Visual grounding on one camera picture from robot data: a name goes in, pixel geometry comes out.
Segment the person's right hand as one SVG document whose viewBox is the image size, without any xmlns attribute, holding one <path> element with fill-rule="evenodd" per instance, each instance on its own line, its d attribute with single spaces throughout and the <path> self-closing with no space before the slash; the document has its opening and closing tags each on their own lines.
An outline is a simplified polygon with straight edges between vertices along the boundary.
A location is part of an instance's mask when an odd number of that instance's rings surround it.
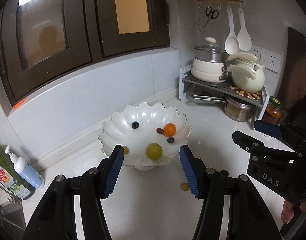
<svg viewBox="0 0 306 240">
<path fill-rule="evenodd" d="M 306 200 L 301 203 L 300 209 L 301 211 L 306 212 Z M 294 217 L 294 204 L 292 204 L 287 200 L 284 200 L 281 212 L 282 222 L 288 224 L 293 217 Z"/>
</svg>

